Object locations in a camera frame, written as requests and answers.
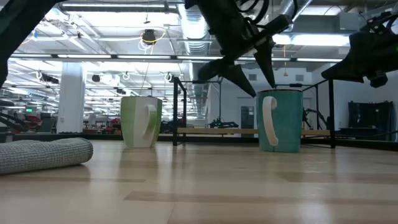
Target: mug handle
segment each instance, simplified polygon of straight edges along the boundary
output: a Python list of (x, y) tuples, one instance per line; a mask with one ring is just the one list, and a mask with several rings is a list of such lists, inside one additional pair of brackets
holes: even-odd
[(154, 132), (156, 126), (156, 107), (154, 105), (147, 105), (146, 110), (148, 111), (148, 123), (146, 130), (142, 134), (142, 137), (149, 138), (150, 134)]
[(272, 110), (277, 107), (277, 100), (272, 96), (267, 96), (262, 102), (262, 115), (264, 120), (264, 128), (266, 130), (267, 138), (271, 146), (278, 145), (278, 138), (275, 134), (274, 122), (272, 120)]

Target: wooden surface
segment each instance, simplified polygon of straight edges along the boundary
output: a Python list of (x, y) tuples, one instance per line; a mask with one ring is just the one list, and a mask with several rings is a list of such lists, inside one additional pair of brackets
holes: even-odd
[[(178, 133), (189, 134), (258, 134), (257, 129), (236, 129), (236, 128), (178, 128)], [(330, 136), (330, 131), (323, 130), (303, 130), (302, 135), (308, 136)]]
[(126, 149), (0, 176), (0, 224), (397, 224), (398, 153), (255, 144)]

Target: mug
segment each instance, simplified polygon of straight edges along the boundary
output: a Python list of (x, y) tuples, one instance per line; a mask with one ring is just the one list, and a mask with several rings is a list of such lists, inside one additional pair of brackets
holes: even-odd
[(299, 152), (303, 119), (301, 90), (266, 90), (257, 93), (257, 128), (260, 150)]
[(162, 122), (162, 100), (143, 96), (123, 97), (120, 122), (127, 147), (153, 147)]

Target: white pillar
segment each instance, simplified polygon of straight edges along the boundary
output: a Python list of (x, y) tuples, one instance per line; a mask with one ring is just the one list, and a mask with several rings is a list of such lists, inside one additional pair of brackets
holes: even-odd
[(83, 131), (86, 72), (80, 62), (63, 62), (57, 133)]

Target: rolled towel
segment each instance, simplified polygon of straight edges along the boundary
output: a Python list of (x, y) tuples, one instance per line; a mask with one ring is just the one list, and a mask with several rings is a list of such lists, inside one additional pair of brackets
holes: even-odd
[(72, 166), (89, 161), (93, 145), (86, 139), (52, 142), (22, 140), (0, 144), (0, 175)]

